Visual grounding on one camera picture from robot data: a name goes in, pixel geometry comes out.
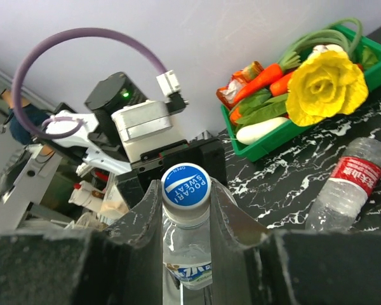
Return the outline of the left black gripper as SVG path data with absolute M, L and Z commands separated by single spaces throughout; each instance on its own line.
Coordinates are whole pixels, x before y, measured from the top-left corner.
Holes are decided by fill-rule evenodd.
M 199 165 L 211 177 L 227 185 L 225 150 L 218 138 L 192 142 L 180 140 L 143 152 L 140 160 L 131 164 L 132 171 L 115 177 L 114 185 L 128 207 L 133 208 L 153 180 L 160 180 L 167 169 L 179 163 Z

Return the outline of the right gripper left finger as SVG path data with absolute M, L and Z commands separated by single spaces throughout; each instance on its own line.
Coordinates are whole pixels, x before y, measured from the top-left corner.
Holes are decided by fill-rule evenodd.
M 0 304 L 161 304 L 162 189 L 104 231 L 0 232 Z

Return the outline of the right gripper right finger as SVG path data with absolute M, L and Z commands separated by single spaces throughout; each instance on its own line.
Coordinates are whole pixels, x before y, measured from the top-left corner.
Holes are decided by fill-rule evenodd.
M 381 233 L 269 230 L 211 185 L 214 304 L 381 304 Z

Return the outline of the white blue bottle cap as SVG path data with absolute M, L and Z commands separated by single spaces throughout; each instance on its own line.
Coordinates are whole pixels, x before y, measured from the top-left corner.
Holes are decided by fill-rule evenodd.
M 167 169 L 162 179 L 163 208 L 172 222 L 195 227 L 209 217 L 211 179 L 193 163 L 179 163 Z

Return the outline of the clear bottle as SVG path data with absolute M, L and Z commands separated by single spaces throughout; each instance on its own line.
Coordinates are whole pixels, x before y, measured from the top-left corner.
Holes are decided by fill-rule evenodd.
M 167 218 L 163 208 L 163 264 L 189 290 L 213 283 L 210 214 L 198 226 L 182 227 Z

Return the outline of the red cap water bottle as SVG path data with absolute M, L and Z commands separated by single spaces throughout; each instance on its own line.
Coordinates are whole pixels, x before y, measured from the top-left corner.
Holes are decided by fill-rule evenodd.
M 348 231 L 381 178 L 381 141 L 349 143 L 312 204 L 306 230 Z

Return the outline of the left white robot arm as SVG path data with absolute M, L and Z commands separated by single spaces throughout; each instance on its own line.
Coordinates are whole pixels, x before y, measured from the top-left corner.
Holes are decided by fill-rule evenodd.
M 89 114 L 78 114 L 62 103 L 44 126 L 47 135 L 78 130 L 48 144 L 75 164 L 114 174 L 113 183 L 128 208 L 135 207 L 153 180 L 179 163 L 194 163 L 210 177 L 227 184 L 225 154 L 216 137 L 188 141 L 174 116 L 185 110 L 173 72 L 161 76 L 167 101 L 149 100 L 123 72 L 98 82 L 85 101 Z

